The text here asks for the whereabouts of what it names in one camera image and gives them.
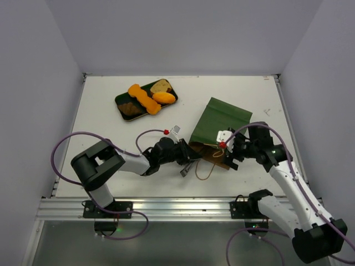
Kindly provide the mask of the metal tongs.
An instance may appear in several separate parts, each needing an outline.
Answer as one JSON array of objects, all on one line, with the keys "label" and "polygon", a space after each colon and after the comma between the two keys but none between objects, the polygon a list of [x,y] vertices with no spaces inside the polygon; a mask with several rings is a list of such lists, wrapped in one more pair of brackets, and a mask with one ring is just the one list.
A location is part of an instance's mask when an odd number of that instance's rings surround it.
[{"label": "metal tongs", "polygon": [[186,165],[181,171],[180,171],[180,175],[182,177],[186,177],[186,175],[189,173],[189,171],[194,167],[195,163],[191,162],[188,165]]}]

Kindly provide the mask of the green brown paper bag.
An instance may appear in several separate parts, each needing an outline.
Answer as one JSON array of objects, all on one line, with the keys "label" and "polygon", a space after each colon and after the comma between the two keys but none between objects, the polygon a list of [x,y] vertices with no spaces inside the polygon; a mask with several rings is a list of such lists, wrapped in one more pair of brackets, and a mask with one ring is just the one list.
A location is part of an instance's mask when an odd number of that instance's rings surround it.
[{"label": "green brown paper bag", "polygon": [[233,106],[216,98],[211,98],[195,126],[189,146],[212,165],[229,170],[224,163],[227,149],[217,143],[219,131],[238,129],[250,123],[252,112]]}]

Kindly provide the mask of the dark brown fake croissant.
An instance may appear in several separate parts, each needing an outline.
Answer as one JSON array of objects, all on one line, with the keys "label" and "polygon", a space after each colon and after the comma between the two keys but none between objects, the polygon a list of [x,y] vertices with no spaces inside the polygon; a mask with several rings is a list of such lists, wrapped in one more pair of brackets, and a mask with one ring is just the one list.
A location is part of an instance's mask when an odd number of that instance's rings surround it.
[{"label": "dark brown fake croissant", "polygon": [[141,114],[141,110],[133,103],[125,103],[118,105],[118,109],[126,116],[135,116]]}]

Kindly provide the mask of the brown sliced fake bread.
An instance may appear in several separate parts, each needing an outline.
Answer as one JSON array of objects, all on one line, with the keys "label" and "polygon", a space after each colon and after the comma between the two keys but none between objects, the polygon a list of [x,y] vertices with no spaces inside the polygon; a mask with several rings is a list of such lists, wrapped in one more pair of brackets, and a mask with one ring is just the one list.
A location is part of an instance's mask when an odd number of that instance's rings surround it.
[{"label": "brown sliced fake bread", "polygon": [[171,84],[166,79],[161,79],[157,81],[151,88],[151,94],[160,93],[160,92],[167,92],[169,93],[172,90]]}]

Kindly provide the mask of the long orange fake bread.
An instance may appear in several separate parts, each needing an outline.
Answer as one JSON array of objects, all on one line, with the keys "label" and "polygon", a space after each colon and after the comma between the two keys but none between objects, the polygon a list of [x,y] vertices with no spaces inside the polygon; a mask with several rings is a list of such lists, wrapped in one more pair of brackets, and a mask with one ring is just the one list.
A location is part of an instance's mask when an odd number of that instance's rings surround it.
[{"label": "long orange fake bread", "polygon": [[146,108],[146,111],[150,115],[156,115],[161,110],[161,105],[158,104],[155,100],[150,98],[145,90],[143,90],[138,84],[132,85],[128,89],[128,94],[131,97],[137,99],[137,101]]}]

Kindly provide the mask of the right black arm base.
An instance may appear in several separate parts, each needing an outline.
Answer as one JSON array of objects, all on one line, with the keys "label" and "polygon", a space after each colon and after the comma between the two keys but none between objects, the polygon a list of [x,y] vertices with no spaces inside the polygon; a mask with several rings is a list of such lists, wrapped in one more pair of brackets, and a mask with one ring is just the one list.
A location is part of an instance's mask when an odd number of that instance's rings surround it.
[{"label": "right black arm base", "polygon": [[258,208],[258,202],[264,196],[269,196],[265,190],[250,193],[246,198],[243,195],[238,195],[233,201],[229,202],[230,216],[232,219],[264,219]]}]

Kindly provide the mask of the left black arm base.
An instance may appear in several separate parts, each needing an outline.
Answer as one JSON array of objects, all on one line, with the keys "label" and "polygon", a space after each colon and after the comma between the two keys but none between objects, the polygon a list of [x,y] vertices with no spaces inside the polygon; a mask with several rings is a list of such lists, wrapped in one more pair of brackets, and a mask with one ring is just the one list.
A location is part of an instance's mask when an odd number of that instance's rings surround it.
[{"label": "left black arm base", "polygon": [[133,209],[133,203],[130,201],[115,201],[105,208],[109,211],[120,212],[120,214],[104,212],[99,209],[91,200],[83,201],[82,206],[84,207],[83,217],[91,219],[131,219],[130,211]]}]

